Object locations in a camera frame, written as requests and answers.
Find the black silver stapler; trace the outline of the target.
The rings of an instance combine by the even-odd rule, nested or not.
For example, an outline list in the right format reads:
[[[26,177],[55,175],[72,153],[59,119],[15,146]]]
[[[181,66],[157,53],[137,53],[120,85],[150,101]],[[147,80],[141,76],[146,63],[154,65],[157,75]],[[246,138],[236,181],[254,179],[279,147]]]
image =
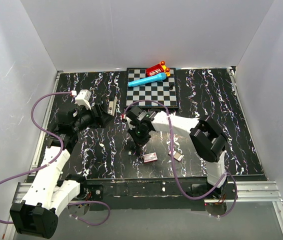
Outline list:
[[[107,113],[111,116],[115,115],[118,98],[115,96],[109,100]]]

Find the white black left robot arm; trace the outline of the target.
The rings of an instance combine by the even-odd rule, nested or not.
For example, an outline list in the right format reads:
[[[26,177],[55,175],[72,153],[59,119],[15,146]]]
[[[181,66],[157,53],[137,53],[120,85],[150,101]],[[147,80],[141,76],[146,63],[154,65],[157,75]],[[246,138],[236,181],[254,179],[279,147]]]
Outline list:
[[[59,216],[69,203],[76,199],[87,205],[95,196],[84,185],[84,177],[69,174],[57,186],[62,170],[77,144],[81,131],[105,128],[114,118],[115,107],[96,103],[92,107],[79,105],[68,112],[56,115],[52,132],[44,152],[41,169],[37,172],[27,193],[19,203],[13,203],[10,216],[19,234],[50,239],[58,225]]]

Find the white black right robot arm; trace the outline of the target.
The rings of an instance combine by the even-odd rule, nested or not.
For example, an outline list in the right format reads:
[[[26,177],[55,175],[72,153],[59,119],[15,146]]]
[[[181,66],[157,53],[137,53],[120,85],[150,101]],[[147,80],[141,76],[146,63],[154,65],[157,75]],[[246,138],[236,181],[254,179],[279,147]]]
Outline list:
[[[173,174],[181,193],[192,200],[207,196],[221,198],[226,193],[227,173],[225,155],[227,137],[221,127],[210,117],[186,118],[152,108],[145,111],[138,106],[125,110],[122,120],[128,124],[128,133],[137,147],[143,147],[151,138],[150,132],[166,132],[188,138],[198,156],[205,161],[207,192],[201,196],[191,197],[181,187],[176,168]]]

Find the red white staple box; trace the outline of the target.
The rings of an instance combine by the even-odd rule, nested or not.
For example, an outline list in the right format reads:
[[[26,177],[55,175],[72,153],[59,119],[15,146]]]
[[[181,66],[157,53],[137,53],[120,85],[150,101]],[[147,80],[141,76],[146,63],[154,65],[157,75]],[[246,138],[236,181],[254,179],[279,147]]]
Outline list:
[[[151,162],[157,161],[158,157],[157,157],[157,154],[153,152],[153,153],[144,154],[142,156],[142,159],[144,163],[151,163]]]

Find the black white chessboard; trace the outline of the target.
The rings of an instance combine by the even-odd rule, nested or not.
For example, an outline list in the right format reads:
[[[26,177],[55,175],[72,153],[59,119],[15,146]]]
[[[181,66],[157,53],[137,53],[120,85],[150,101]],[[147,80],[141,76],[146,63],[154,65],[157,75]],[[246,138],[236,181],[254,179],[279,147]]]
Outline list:
[[[128,87],[126,92],[125,106],[139,101],[136,105],[142,109],[158,108],[166,106],[168,109],[179,108],[177,97],[176,70],[170,70],[170,76],[163,81],[147,83],[140,86]]]

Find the red yellow toy bus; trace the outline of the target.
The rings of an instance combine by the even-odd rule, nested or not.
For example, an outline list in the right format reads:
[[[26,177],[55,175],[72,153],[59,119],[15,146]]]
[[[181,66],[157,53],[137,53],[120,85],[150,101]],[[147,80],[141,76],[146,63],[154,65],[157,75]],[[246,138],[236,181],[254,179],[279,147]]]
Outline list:
[[[160,63],[147,68],[145,72],[147,77],[151,77],[159,73],[165,73],[167,77],[171,76],[170,68],[166,66],[165,61],[161,61]]]

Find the aluminium rail frame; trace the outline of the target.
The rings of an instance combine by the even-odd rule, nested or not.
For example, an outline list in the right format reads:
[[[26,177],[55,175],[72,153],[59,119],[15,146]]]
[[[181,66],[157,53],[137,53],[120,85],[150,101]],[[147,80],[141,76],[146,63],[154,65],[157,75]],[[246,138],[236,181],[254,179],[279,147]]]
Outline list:
[[[136,155],[136,146],[121,122],[125,109],[128,82],[145,76],[142,68],[114,72],[62,72],[58,75],[57,91],[89,89],[91,99],[107,100],[117,96],[116,114],[106,128],[86,129],[78,137],[71,158],[65,164],[58,184],[69,174],[86,180],[174,178],[168,154],[170,135],[154,132],[144,146],[144,154],[156,153],[157,161],[144,163]],[[279,216],[282,196],[274,181],[267,180],[251,138],[230,68],[175,68],[178,109],[170,109],[181,117],[211,116],[228,139],[225,167],[231,173],[238,203],[270,203]],[[184,155],[176,163],[179,183],[192,196],[202,195],[206,185],[206,164],[195,152],[192,142],[174,136],[175,149]]]

